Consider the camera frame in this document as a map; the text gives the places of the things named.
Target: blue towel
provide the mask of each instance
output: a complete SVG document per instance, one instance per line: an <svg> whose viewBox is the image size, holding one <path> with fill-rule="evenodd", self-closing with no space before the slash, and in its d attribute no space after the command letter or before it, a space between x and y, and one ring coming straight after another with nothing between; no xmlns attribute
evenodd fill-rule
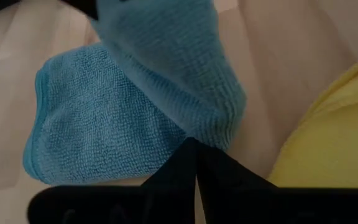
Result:
<svg viewBox="0 0 358 224"><path fill-rule="evenodd" d="M211 0L98 0L102 45L50 59L36 78L24 167L47 184L153 174L186 137L226 150L245 94Z"/></svg>

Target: yellow cloth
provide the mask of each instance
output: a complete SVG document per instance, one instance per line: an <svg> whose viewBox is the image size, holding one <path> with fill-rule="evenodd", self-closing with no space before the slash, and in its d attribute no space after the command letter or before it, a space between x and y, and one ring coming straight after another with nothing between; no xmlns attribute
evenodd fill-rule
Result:
<svg viewBox="0 0 358 224"><path fill-rule="evenodd" d="M358 64L312 105L282 147L269 181L358 188Z"/></svg>

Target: wooden floor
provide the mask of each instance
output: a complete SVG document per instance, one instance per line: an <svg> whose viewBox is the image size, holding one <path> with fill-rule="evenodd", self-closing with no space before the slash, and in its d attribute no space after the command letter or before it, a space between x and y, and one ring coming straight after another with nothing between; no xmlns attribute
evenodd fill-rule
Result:
<svg viewBox="0 0 358 224"><path fill-rule="evenodd" d="M358 1L244 0L220 13L219 30L249 96L229 154L267 176L310 103L358 61ZM0 223L25 223L28 201L47 187L21 166L36 71L49 57L95 41L85 16L56 0L25 0L0 12Z"/></svg>

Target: light wood surface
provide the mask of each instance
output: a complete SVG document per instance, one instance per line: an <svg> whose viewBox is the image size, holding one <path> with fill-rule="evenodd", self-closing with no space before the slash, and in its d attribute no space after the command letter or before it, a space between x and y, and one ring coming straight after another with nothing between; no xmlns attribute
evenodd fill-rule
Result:
<svg viewBox="0 0 358 224"><path fill-rule="evenodd" d="M244 0L219 14L219 30L249 97L229 154L266 177L310 103L358 60L358 1ZM49 57L97 40L84 15L56 0L0 12L0 223L26 223L29 200L47 187L21 166L36 71Z"/></svg>

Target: folded cloth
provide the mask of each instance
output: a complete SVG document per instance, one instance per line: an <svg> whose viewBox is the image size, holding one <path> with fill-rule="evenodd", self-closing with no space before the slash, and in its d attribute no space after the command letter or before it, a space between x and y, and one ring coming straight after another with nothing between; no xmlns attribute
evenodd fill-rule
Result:
<svg viewBox="0 0 358 224"><path fill-rule="evenodd" d="M37 116L24 168L46 184L152 174L185 139L101 44L51 58L35 90Z"/></svg>
<svg viewBox="0 0 358 224"><path fill-rule="evenodd" d="M50 59L24 167L47 184L154 173L186 137L226 150L245 94L211 0L99 0L104 46Z"/></svg>
<svg viewBox="0 0 358 224"><path fill-rule="evenodd" d="M230 146L245 94L227 62L212 0L97 0L92 21L127 77L187 135Z"/></svg>
<svg viewBox="0 0 358 224"><path fill-rule="evenodd" d="M269 180L279 187L358 188L358 64L309 109Z"/></svg>

